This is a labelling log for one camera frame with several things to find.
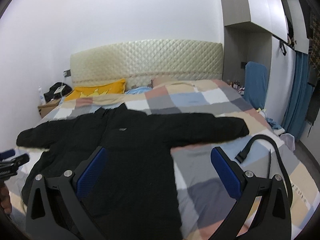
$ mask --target blue chair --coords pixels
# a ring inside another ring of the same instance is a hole
[[[244,100],[253,108],[264,108],[267,95],[267,68],[252,61],[245,65]]]

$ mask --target wall outlet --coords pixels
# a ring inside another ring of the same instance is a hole
[[[63,76],[64,76],[64,77],[70,77],[70,76],[71,76],[71,70],[68,69],[68,70],[64,71],[64,72],[63,72]]]

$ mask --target metal screw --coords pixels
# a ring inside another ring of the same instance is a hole
[[[278,180],[278,181],[281,181],[282,177],[279,174],[277,174],[277,175],[275,175],[275,179]]]
[[[64,176],[66,177],[70,177],[72,175],[72,171],[71,170],[67,170],[63,173]]]
[[[36,180],[41,180],[42,179],[42,175],[41,174],[38,174],[37,176],[36,176]]]
[[[252,172],[252,171],[246,171],[246,172],[245,172],[245,175],[246,175],[248,178],[252,178],[252,177],[253,177],[253,172]]]

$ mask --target hand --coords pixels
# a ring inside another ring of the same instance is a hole
[[[0,200],[1,200],[1,207],[4,209],[6,214],[11,214],[12,212],[12,205],[10,202],[9,190],[6,185],[0,186]]]

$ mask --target white cabinet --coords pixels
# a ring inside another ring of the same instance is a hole
[[[281,124],[287,109],[296,62],[296,52],[285,45],[286,56],[279,48],[279,40],[272,37],[269,85],[264,108],[267,117]]]
[[[287,0],[294,34],[294,49],[308,54],[309,39],[307,38],[306,25],[299,0]]]
[[[281,0],[248,0],[251,22],[287,41],[287,26]]]
[[[287,42],[281,0],[221,0],[221,4],[225,26],[269,32]]]

